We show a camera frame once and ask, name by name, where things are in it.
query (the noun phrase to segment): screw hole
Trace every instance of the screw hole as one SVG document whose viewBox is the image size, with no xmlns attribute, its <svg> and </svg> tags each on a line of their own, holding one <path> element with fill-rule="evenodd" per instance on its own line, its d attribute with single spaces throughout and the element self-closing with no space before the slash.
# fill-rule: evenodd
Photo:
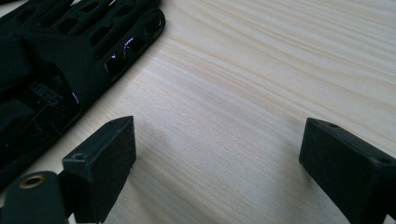
<svg viewBox="0 0 396 224">
<path fill-rule="evenodd" d="M 78 160 L 78 161 L 83 161 L 85 159 L 85 156 L 82 153 L 78 153 L 73 155 L 73 159 Z"/>
<path fill-rule="evenodd" d="M 34 175 L 31 176 L 25 180 L 23 180 L 20 183 L 20 188 L 21 189 L 32 189 L 37 186 L 39 186 L 41 183 L 43 183 L 45 180 L 45 177 L 43 175 Z"/>
</svg>

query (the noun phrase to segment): light wooden surface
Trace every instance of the light wooden surface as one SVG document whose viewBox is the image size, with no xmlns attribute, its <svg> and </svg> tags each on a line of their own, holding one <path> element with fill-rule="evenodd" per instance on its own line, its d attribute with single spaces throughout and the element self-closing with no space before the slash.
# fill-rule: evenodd
<svg viewBox="0 0 396 224">
<path fill-rule="evenodd" d="M 0 9 L 1 15 L 16 5 Z M 133 115 L 110 223 L 347 223 L 298 162 L 308 117 L 396 156 L 396 1 L 163 0 L 165 32 L 27 173 Z"/>
</svg>

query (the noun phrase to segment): black plastic component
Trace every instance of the black plastic component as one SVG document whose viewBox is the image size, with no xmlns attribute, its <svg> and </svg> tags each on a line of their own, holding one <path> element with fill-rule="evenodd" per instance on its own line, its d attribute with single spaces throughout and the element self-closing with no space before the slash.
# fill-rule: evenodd
<svg viewBox="0 0 396 224">
<path fill-rule="evenodd" d="M 160 0 L 72 3 L 30 0 L 0 19 L 0 59 L 13 62 L 0 65 L 0 189 L 58 140 L 165 26 Z"/>
<path fill-rule="evenodd" d="M 38 172 L 14 181 L 7 189 L 2 224 L 64 224 L 64 202 L 58 176 Z"/>
<path fill-rule="evenodd" d="M 133 117 L 112 120 L 64 157 L 58 176 L 39 172 L 14 181 L 0 223 L 64 223 L 72 213 L 78 223 L 103 223 L 135 160 Z"/>
<path fill-rule="evenodd" d="M 396 160 L 359 137 L 308 119 L 300 163 L 351 223 L 396 218 Z"/>
<path fill-rule="evenodd" d="M 63 176 L 75 184 L 66 194 L 77 222 L 105 221 L 135 160 L 132 117 L 110 121 L 64 157 Z"/>
</svg>

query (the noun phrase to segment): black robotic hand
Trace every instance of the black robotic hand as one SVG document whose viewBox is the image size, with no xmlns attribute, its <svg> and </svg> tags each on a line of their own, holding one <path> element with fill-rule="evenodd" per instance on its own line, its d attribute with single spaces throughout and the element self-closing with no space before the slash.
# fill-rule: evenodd
<svg viewBox="0 0 396 224">
<path fill-rule="evenodd" d="M 0 189 L 161 34 L 160 0 L 30 0 L 0 19 Z"/>
</svg>

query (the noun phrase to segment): wood grain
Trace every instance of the wood grain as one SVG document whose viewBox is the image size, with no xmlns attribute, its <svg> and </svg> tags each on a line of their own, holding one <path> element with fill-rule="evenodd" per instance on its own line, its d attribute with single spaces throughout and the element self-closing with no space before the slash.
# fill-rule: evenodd
<svg viewBox="0 0 396 224">
<path fill-rule="evenodd" d="M 396 2 L 162 9 L 163 36 L 27 173 L 61 171 L 102 124 L 133 115 L 138 158 L 106 223 L 347 223 L 298 162 L 304 123 L 396 156 Z"/>
</svg>

